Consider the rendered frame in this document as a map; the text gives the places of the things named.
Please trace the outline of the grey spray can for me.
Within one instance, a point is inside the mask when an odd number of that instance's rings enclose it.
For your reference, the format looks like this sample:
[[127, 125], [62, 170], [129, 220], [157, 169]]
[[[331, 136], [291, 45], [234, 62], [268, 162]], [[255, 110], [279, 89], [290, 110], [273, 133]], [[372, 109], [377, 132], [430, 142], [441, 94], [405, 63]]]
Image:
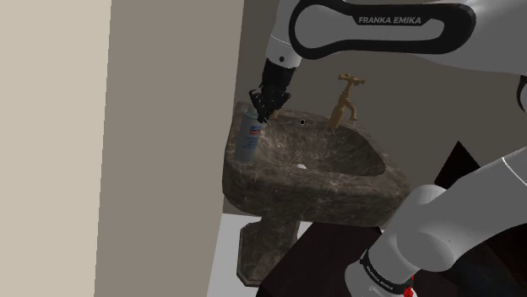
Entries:
[[258, 146], [259, 136], [262, 132], [263, 124], [258, 121], [258, 112], [253, 105], [250, 105], [242, 117], [239, 133], [236, 138], [236, 149], [234, 160], [241, 163], [249, 163]]

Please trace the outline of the brass tap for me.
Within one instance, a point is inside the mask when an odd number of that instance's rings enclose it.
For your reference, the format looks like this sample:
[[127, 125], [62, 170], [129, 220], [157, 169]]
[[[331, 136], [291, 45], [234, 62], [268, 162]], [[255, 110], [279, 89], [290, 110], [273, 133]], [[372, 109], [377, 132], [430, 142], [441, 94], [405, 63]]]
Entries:
[[337, 128], [340, 125], [346, 108], [350, 110], [350, 121], [354, 122], [357, 120], [357, 109], [350, 100], [350, 91], [352, 86], [358, 86], [366, 82], [365, 79], [357, 78], [348, 73], [340, 74], [338, 80], [346, 81], [346, 86], [341, 92], [337, 105], [329, 118], [328, 125], [330, 128]]

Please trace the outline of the brown marble pedestal sink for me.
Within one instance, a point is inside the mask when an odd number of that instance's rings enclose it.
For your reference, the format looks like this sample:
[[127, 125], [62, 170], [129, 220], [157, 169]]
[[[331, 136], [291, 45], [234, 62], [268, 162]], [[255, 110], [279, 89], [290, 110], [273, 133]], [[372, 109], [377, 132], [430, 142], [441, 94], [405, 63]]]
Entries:
[[250, 104], [235, 103], [222, 174], [225, 199], [259, 220], [240, 232], [236, 275], [259, 286], [297, 240], [302, 221], [378, 227], [410, 192], [403, 171], [358, 121], [283, 109], [263, 125], [253, 159], [235, 159]]

